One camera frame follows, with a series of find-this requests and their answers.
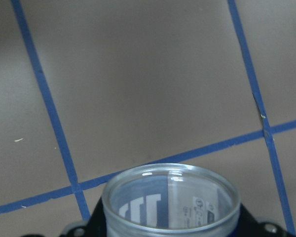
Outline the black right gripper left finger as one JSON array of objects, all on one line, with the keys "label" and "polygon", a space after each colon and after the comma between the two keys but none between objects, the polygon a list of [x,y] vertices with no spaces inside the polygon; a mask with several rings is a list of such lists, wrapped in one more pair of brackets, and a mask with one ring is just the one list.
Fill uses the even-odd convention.
[{"label": "black right gripper left finger", "polygon": [[106,237],[106,218],[102,198],[97,202],[95,209],[85,228],[86,237]]}]

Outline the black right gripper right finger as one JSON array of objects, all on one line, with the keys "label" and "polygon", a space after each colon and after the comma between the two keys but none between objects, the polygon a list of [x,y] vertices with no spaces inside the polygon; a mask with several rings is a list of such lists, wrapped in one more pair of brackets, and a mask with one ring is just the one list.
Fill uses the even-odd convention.
[{"label": "black right gripper right finger", "polygon": [[248,209],[241,204],[240,216],[233,232],[234,237],[254,237],[257,233],[258,222]]}]

